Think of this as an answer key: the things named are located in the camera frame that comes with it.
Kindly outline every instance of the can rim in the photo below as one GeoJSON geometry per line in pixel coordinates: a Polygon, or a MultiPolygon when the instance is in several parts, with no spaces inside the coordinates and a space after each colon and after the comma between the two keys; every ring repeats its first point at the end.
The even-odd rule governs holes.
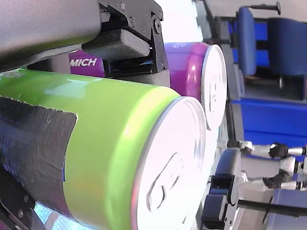
{"type": "Polygon", "coordinates": [[[201,104],[205,110],[206,121],[207,121],[207,128],[211,131],[217,129],[223,120],[225,106],[226,106],[226,99],[227,99],[227,71],[226,71],[226,62],[222,52],[222,49],[218,45],[210,45],[206,51],[203,65],[202,65],[202,72],[201,72],[201,104]],[[206,68],[208,67],[208,60],[212,56],[212,52],[216,52],[219,60],[218,60],[218,81],[221,92],[217,95],[217,111],[213,114],[210,111],[210,84],[212,81],[212,76],[208,76],[206,74],[206,68]]]}
{"type": "Polygon", "coordinates": [[[131,198],[131,228],[132,230],[138,230],[138,201],[139,201],[139,191],[141,186],[141,179],[142,179],[142,173],[145,167],[145,163],[147,160],[147,156],[149,153],[149,150],[151,148],[151,145],[153,143],[155,134],[157,133],[160,125],[166,118],[166,116],[169,114],[169,112],[179,103],[185,103],[189,102],[191,106],[194,106],[194,111],[196,112],[198,116],[198,120],[200,121],[200,127],[203,127],[203,130],[201,130],[200,133],[200,149],[203,150],[203,154],[200,157],[200,168],[202,168],[202,164],[204,162],[204,156],[205,156],[205,140],[206,140],[206,119],[203,107],[201,106],[200,102],[193,97],[183,96],[176,98],[174,101],[172,101],[160,114],[159,118],[157,119],[156,123],[154,124],[146,142],[144,145],[144,148],[141,153],[141,157],[139,160],[139,164],[135,173],[134,178],[134,184],[133,184],[133,191],[132,191],[132,198],[131,198]]]}

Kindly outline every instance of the black tape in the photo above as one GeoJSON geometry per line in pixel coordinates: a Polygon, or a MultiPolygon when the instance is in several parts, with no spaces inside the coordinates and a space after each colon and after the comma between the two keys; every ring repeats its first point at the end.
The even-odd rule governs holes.
{"type": "Polygon", "coordinates": [[[0,97],[0,150],[4,167],[39,203],[72,217],[63,193],[73,113],[0,97]]]}

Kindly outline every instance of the can lid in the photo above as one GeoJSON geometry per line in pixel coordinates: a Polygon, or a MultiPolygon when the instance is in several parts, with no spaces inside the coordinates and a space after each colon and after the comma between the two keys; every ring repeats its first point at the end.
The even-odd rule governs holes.
{"type": "Polygon", "coordinates": [[[201,104],[207,127],[217,129],[222,122],[227,98],[227,72],[223,52],[218,45],[207,49],[201,73],[201,104]]]}
{"type": "Polygon", "coordinates": [[[206,120],[192,97],[175,99],[155,123],[137,169],[131,200],[133,230],[177,230],[199,191],[206,120]]]}

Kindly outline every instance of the foam pad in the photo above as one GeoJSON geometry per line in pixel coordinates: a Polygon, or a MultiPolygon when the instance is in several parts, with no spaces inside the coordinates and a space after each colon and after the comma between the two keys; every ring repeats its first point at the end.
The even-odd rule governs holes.
{"type": "Polygon", "coordinates": [[[100,33],[82,49],[104,60],[123,60],[149,55],[149,44],[127,30],[100,33]]]}

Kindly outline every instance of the black metal frame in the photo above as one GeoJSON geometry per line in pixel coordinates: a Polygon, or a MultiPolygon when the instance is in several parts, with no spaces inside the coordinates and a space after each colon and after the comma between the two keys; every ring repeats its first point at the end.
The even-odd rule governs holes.
{"type": "Polygon", "coordinates": [[[46,230],[34,212],[35,200],[0,164],[0,227],[7,230],[46,230]]]}
{"type": "MultiPolygon", "coordinates": [[[[124,29],[131,32],[135,39],[141,39],[150,45],[150,54],[147,57],[104,60],[107,78],[156,74],[168,70],[161,30],[163,11],[154,0],[98,0],[98,2],[101,8],[101,33],[124,29]]],[[[69,66],[68,61],[54,63],[50,60],[52,58],[35,63],[30,69],[50,71],[50,62],[53,63],[51,70],[69,66]]]]}

